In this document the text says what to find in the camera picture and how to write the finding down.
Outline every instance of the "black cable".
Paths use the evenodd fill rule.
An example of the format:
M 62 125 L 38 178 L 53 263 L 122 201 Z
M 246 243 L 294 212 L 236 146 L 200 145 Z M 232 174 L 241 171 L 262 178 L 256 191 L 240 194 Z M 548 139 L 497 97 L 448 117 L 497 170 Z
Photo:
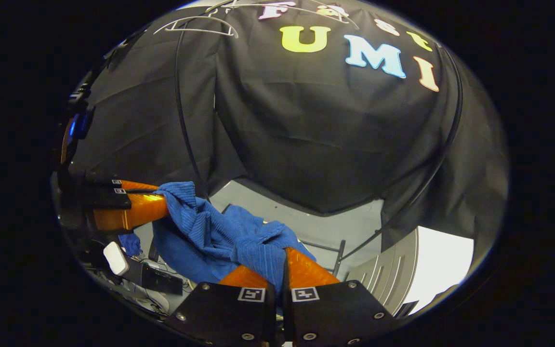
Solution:
M 134 282 L 130 282 L 130 283 L 132 283 L 132 284 L 134 285 L 134 292 L 135 292 L 135 293 L 136 293 L 136 288 L 142 288 L 143 290 L 145 290 L 145 295 L 147 295 L 147 299 L 149 299 L 149 301 L 151 301 L 152 303 L 154 303 L 154 305 L 156 305 L 156 306 L 160 309 L 160 311 L 163 310 L 163 307 L 161 307 L 161 304 L 158 303 L 158 302 L 157 302 L 156 300 L 154 300 L 153 298 L 151 298 L 151 296 L 149 296 L 149 293 L 147 292 L 147 290 L 146 290 L 145 288 L 143 288 L 143 287 L 137 285 L 137 284 L 134 283 Z M 159 314 L 160 316 L 163 316 L 163 317 L 167 317 L 167 316 L 168 316 L 168 315 L 163 314 L 162 312 L 155 312 L 155 313 L 156 313 L 156 314 Z
M 453 57 L 451 57 L 451 54 L 449 54 L 447 49 L 445 49 L 445 48 L 443 48 L 443 49 L 447 53 L 447 56 L 449 57 L 449 59 L 451 59 L 451 65 L 453 65 L 453 69 L 455 71 L 456 79 L 458 81 L 458 106 L 455 110 L 455 116 L 453 117 L 453 124 L 451 125 L 451 130 L 449 131 L 449 135 L 447 136 L 447 140 L 445 141 L 445 145 L 442 148 L 442 150 L 441 150 L 441 152 L 438 156 L 438 160 L 436 160 L 436 164 L 434 165 L 434 168 L 432 169 L 430 174 L 427 176 L 427 178 L 425 180 L 423 180 L 422 184 L 419 185 L 418 189 L 412 194 L 410 199 L 399 209 L 399 211 L 394 215 L 394 217 L 392 219 L 388 220 L 388 222 L 385 223 L 384 226 L 381 226 L 380 229 L 374 231 L 374 235 L 372 235 L 367 240 L 365 240 L 362 244 L 357 246 L 353 251 L 344 255 L 342 257 L 342 260 L 350 257 L 351 255 L 355 254 L 357 251 L 361 250 L 361 248 L 366 246 L 366 244 L 372 242 L 373 239 L 376 239 L 376 237 L 378 237 L 378 235 L 381 234 L 381 231 L 383 230 L 383 228 L 386 228 L 387 226 L 391 226 L 391 224 L 392 224 L 392 222 L 394 222 L 394 220 L 398 220 L 399 217 L 401 217 L 404 213 L 406 213 L 408 210 L 410 210 L 410 208 L 412 208 L 414 203 L 419 199 L 419 196 L 421 196 L 421 193 L 423 193 L 423 191 L 429 186 L 430 182 L 432 182 L 432 179 L 434 178 L 434 176 L 436 176 L 436 173 L 440 169 L 440 166 L 445 161 L 445 157 L 447 156 L 447 152 L 449 151 L 449 148 L 451 147 L 451 145 L 453 145 L 453 141 L 455 140 L 455 135 L 458 132 L 458 127 L 460 125 L 460 120 L 461 120 L 461 117 L 462 117 L 462 102 L 463 102 L 462 101 L 462 98 L 463 98 L 462 79 L 461 79 L 461 76 L 460 76 L 460 72 L 458 71 L 458 66 L 455 64 L 455 61 L 453 60 Z
M 149 263 L 143 262 L 144 260 L 150 260 L 150 261 L 152 261 L 151 259 L 149 259 L 149 258 L 141 259 L 140 262 L 141 262 L 141 264 L 147 264 L 147 266 L 149 266 L 149 267 L 151 267 L 151 268 L 154 268 L 153 266 L 149 265 Z M 161 263 L 161 262 L 157 262 L 157 261 L 156 261 L 156 264 L 160 264 L 160 265 L 167 266 L 167 264 L 164 264 L 164 263 Z M 161 271 L 161 272 L 166 272 L 167 274 L 171 274 L 171 275 L 180 275 L 178 272 L 172 272 L 172 271 L 168 271 L 168 270 L 163 270 L 163 269 L 161 269 L 161 268 L 154 268 L 154 269 L 155 269 L 155 270 L 158 270 L 158 271 Z
M 186 22 L 183 24 L 183 29 L 187 27 Z M 187 128 L 185 127 L 185 120 L 183 117 L 183 107 L 181 106 L 181 90 L 179 88 L 179 46 L 181 46 L 181 42 L 183 41 L 183 35 L 185 31 L 181 31 L 181 35 L 179 35 L 179 41 L 177 42 L 177 48 L 174 51 L 174 92 L 177 102 L 177 112 L 179 114 L 179 123 L 181 123 L 181 132 L 183 133 L 183 140 L 185 140 L 185 147 L 187 148 L 187 155 L 190 157 L 190 162 L 192 163 L 192 167 L 194 168 L 194 173 L 196 174 L 196 178 L 198 179 L 199 184 L 202 185 L 202 191 L 205 195 L 205 199 L 207 202 L 211 203 L 209 200 L 209 189 L 205 180 L 202 179 L 200 176 L 200 172 L 198 171 L 198 166 L 196 166 L 196 160 L 194 160 L 194 154 L 192 153 L 192 146 L 190 145 L 190 139 L 187 135 Z
M 192 290 L 190 289 L 190 291 L 188 292 L 187 290 L 185 290 L 185 288 L 190 288 L 190 282 L 186 279 L 186 281 L 183 283 L 183 285 L 181 286 L 181 289 L 183 290 L 183 292 L 186 293 L 191 293 Z

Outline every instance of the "white device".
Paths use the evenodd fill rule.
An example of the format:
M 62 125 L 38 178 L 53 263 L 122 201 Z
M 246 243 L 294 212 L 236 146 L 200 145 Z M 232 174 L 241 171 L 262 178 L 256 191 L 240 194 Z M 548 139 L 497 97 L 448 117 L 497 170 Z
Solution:
M 162 270 L 160 264 L 150 260 L 150 259 L 143 259 L 143 262 L 152 268 L 157 268 L 158 270 Z
M 104 256 L 108 260 L 108 265 L 110 265 L 110 270 L 117 275 L 121 276 L 130 270 L 130 265 L 123 255 L 121 247 L 116 242 L 111 242 L 104 248 Z

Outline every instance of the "yellow letter u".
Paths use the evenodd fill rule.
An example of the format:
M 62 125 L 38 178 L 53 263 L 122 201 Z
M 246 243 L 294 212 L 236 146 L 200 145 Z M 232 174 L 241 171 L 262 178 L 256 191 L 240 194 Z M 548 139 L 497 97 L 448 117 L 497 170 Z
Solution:
M 327 46 L 327 33 L 331 31 L 328 27 L 310 27 L 314 31 L 313 43 L 299 42 L 299 33 L 304 27 L 282 27 L 282 47 L 291 52 L 312 53 L 318 52 Z

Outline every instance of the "black backdrop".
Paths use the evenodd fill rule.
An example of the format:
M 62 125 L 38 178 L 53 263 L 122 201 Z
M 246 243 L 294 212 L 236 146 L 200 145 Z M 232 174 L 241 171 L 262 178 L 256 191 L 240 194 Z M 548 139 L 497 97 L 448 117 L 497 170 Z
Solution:
M 533 58 L 542 42 L 555 37 L 523 29 L 535 30 L 555 13 L 537 3 L 383 4 L 443 40 L 480 77 L 502 115 L 514 170 L 506 233 L 492 256 L 502 266 L 456 310 L 422 318 L 393 334 L 387 345 L 555 345 L 555 209 L 545 202 L 555 198 L 549 182 L 555 175 L 555 70 L 541 67 L 544 58 Z M 28 345 L 46 338 L 58 346 L 179 344 L 97 288 L 77 266 L 56 228 L 45 165 L 55 119 L 49 115 L 59 114 L 95 57 L 174 7 L 167 1 L 0 7 L 0 123 L 13 125 L 0 131 L 0 142 L 29 142 L 2 148 L 0 182 L 32 179 L 31 189 L 0 189 L 11 221 L 0 227 L 0 254 L 19 253 L 0 268 L 0 343 Z M 25 176 L 21 167 L 38 171 Z M 8 198 L 20 191 L 24 204 L 11 203 Z M 27 239 L 19 252 L 19 241 Z
M 298 6 L 316 7 L 304 0 Z M 396 216 L 423 184 L 456 117 L 455 72 L 439 47 L 426 52 L 410 37 L 379 33 L 372 19 L 391 20 L 399 31 L 416 31 L 436 47 L 441 41 L 433 35 L 387 18 L 382 9 L 362 10 L 361 2 L 346 0 L 341 6 L 359 30 L 323 20 L 332 35 L 327 47 L 313 54 L 292 53 L 280 43 L 280 26 L 318 24 L 317 16 L 295 11 L 260 24 L 258 7 L 241 7 L 228 16 L 222 9 L 214 18 L 236 27 L 237 40 L 196 31 L 185 35 L 179 53 L 181 104 L 200 176 L 217 191 L 245 175 L 320 215 L 379 197 L 382 220 L 393 221 L 383 226 L 383 250 L 423 226 L 475 239 L 478 264 L 497 235 L 507 196 L 508 154 L 493 102 L 456 56 L 463 93 L 456 137 L 429 187 L 407 213 Z M 153 185 L 194 180 L 198 187 L 174 116 L 173 52 L 179 35 L 152 33 L 205 9 L 156 18 L 147 33 L 117 51 L 91 88 L 94 120 L 70 171 L 117 173 Z M 188 28 L 220 30 L 220 25 L 199 20 Z M 411 77 L 419 72 L 408 58 L 429 59 L 440 91 L 423 88 L 416 78 L 344 64 L 337 57 L 347 55 L 346 33 L 368 37 L 373 46 L 399 46 Z

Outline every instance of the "blue cloth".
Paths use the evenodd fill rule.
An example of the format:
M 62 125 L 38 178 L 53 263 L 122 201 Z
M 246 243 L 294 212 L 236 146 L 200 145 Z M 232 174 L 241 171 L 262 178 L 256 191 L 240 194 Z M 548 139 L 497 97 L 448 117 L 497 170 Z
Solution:
M 141 239 L 135 233 L 119 235 L 119 241 L 121 241 L 121 246 L 125 248 L 127 256 L 133 257 L 143 251 L 141 250 Z
M 230 206 L 222 215 L 196 197 L 192 182 L 163 184 L 156 194 L 165 196 L 172 218 L 154 222 L 156 249 L 191 281 L 217 283 L 242 264 L 267 279 L 279 294 L 284 248 L 295 248 L 316 261 L 289 227 L 280 222 L 263 224 L 262 218 L 239 206 Z

